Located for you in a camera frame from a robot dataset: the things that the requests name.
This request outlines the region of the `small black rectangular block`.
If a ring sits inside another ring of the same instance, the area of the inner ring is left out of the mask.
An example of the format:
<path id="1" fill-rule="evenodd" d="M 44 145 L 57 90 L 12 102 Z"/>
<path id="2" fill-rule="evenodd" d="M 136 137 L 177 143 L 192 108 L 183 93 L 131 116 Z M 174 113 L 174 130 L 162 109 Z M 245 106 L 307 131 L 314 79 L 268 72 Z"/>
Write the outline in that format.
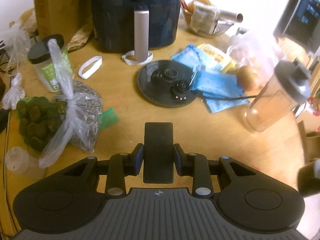
<path id="1" fill-rule="evenodd" d="M 172 184 L 174 182 L 173 124 L 147 122 L 144 133 L 143 181 L 147 184 Z"/>

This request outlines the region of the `grey topped black puck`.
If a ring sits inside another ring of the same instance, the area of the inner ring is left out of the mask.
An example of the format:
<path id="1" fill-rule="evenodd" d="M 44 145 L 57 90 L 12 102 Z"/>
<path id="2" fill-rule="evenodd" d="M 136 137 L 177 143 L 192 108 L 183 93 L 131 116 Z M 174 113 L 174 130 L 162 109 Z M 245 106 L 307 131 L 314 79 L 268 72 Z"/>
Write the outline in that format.
<path id="1" fill-rule="evenodd" d="M 298 172 L 298 191 L 303 197 L 319 194 L 319 159 L 303 166 Z"/>

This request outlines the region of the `green plastic piece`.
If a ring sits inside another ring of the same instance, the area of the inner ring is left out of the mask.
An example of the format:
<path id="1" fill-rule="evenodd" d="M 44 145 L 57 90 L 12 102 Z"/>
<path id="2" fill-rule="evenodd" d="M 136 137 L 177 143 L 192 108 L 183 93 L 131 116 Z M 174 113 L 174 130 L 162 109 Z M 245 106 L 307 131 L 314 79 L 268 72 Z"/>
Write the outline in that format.
<path id="1" fill-rule="evenodd" d="M 116 111 L 113 108 L 110 108 L 99 115 L 99 129 L 106 129 L 120 120 L 120 117 L 117 115 Z"/>

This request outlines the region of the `clear bag of seeds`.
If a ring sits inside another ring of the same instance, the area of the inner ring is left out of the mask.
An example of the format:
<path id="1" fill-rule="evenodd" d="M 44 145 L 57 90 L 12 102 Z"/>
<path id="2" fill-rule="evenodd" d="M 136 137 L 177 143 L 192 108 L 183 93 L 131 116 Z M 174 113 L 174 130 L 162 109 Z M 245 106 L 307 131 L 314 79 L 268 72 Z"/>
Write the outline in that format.
<path id="1" fill-rule="evenodd" d="M 92 88 L 73 79 L 70 63 L 63 56 L 57 40 L 51 38 L 47 45 L 61 88 L 56 98 L 66 103 L 66 113 L 61 126 L 42 151 L 40 168 L 52 166 L 69 142 L 85 152 L 94 152 L 102 114 L 102 98 Z"/>

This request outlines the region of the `black kettle base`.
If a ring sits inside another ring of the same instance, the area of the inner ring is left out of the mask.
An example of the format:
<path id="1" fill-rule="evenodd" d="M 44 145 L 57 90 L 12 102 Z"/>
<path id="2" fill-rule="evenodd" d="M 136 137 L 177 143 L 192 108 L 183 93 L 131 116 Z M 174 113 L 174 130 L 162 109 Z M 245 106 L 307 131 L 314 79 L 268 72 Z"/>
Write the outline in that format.
<path id="1" fill-rule="evenodd" d="M 197 91 L 191 90 L 193 70 L 172 60 L 159 60 L 143 66 L 137 85 L 146 100 L 154 105 L 178 108 L 191 104 Z"/>

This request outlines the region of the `blue wipes packet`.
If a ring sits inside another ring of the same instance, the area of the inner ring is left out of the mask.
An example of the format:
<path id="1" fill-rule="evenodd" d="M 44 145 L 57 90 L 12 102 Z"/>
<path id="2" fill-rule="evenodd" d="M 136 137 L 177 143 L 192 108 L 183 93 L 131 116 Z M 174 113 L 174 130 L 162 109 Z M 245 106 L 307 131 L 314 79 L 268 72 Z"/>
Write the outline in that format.
<path id="1" fill-rule="evenodd" d="M 216 71 L 197 71 L 190 89 L 221 98 L 238 98 L 246 95 L 238 86 L 235 75 Z"/>

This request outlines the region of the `yellow snack packet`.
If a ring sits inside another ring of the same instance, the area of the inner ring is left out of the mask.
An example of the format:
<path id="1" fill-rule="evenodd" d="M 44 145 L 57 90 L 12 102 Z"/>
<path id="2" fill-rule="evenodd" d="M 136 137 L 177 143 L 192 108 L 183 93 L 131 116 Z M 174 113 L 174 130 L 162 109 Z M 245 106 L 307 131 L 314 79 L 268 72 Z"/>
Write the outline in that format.
<path id="1" fill-rule="evenodd" d="M 219 48 L 207 43 L 200 44 L 197 48 L 209 56 L 209 60 L 211 61 L 209 69 L 229 74 L 236 72 L 238 68 L 237 63 Z"/>

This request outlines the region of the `kiwi fruit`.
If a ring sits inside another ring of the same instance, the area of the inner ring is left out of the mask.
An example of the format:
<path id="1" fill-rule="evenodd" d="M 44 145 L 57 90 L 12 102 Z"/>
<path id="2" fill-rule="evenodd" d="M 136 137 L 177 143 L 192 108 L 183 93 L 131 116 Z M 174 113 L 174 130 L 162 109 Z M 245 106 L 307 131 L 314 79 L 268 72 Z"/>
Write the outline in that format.
<path id="1" fill-rule="evenodd" d="M 250 92 L 260 87 L 261 76 L 256 68 L 244 65 L 236 72 L 237 84 L 245 91 Z"/>

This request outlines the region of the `bag of green balls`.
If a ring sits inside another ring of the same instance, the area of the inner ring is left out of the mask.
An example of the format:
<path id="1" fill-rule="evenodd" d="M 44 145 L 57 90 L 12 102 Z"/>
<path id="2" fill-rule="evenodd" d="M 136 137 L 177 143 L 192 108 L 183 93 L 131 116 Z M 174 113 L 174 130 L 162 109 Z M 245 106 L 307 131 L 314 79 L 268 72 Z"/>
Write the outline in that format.
<path id="1" fill-rule="evenodd" d="M 16 110 L 20 119 L 19 133 L 24 143 L 42 152 L 62 124 L 65 104 L 34 96 L 19 100 Z"/>

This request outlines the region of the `clear shaker bottle grey lid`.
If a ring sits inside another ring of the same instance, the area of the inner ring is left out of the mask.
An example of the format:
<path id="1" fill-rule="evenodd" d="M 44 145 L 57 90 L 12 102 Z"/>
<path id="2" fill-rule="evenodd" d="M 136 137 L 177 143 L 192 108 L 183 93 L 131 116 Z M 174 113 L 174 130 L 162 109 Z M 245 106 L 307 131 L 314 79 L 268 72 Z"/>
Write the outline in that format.
<path id="1" fill-rule="evenodd" d="M 310 70 L 299 59 L 281 60 L 274 74 L 249 104 L 244 113 L 245 125 L 263 132 L 310 97 Z"/>

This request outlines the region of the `brown paper bag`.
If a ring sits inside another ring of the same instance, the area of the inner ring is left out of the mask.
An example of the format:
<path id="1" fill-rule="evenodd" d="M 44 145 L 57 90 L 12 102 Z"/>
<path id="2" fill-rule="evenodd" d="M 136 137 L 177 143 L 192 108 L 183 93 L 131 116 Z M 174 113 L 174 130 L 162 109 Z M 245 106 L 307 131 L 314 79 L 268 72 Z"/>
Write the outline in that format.
<path id="1" fill-rule="evenodd" d="M 93 33 L 93 29 L 92 21 L 87 21 L 69 41 L 67 51 L 72 52 L 84 47 Z"/>

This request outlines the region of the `white crumpled plastic bag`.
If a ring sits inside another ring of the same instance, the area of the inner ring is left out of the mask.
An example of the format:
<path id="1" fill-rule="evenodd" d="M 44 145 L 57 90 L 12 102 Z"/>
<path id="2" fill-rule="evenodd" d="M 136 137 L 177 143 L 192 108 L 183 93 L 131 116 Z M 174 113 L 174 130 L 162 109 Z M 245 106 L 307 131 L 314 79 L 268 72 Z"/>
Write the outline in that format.
<path id="1" fill-rule="evenodd" d="M 10 83 L 9 91 L 3 96 L 2 108 L 4 110 L 13 109 L 17 107 L 17 103 L 25 97 L 25 91 L 22 88 L 22 74 L 17 73 Z"/>

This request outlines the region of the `green label clear jar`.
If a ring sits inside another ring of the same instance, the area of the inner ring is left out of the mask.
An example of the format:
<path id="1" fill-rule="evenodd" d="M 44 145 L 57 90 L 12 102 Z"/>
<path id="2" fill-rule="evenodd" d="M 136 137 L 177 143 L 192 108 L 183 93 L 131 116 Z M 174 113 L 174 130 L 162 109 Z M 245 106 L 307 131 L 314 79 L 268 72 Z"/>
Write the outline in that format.
<path id="1" fill-rule="evenodd" d="M 50 39 L 56 39 L 60 51 L 63 57 L 69 63 L 69 68 L 74 77 L 74 68 L 70 62 L 67 47 L 61 34 L 49 35 L 37 41 L 34 45 L 31 46 L 30 50 L 28 51 L 27 57 L 47 90 L 51 93 L 54 93 L 60 90 L 60 84 L 57 81 L 54 65 L 48 49 L 47 43 Z"/>

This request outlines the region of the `dark blue air fryer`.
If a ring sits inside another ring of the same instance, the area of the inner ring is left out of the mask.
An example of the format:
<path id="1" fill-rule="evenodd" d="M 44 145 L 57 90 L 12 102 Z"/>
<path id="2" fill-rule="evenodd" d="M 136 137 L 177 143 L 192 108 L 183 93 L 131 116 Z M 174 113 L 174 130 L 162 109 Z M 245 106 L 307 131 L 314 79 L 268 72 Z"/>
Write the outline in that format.
<path id="1" fill-rule="evenodd" d="M 94 35 L 101 51 L 134 51 L 145 61 L 150 49 L 176 40 L 181 0 L 91 0 Z"/>

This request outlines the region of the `glass bowl with items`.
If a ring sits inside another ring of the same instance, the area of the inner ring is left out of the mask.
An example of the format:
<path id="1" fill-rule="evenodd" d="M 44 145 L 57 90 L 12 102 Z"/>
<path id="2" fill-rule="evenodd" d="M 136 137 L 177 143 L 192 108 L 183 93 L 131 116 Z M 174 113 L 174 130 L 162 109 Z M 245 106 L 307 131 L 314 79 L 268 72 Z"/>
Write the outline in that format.
<path id="1" fill-rule="evenodd" d="M 181 10 L 188 29 L 199 36 L 213 37 L 224 34 L 236 23 L 243 21 L 241 13 L 221 10 L 210 0 L 181 0 Z"/>

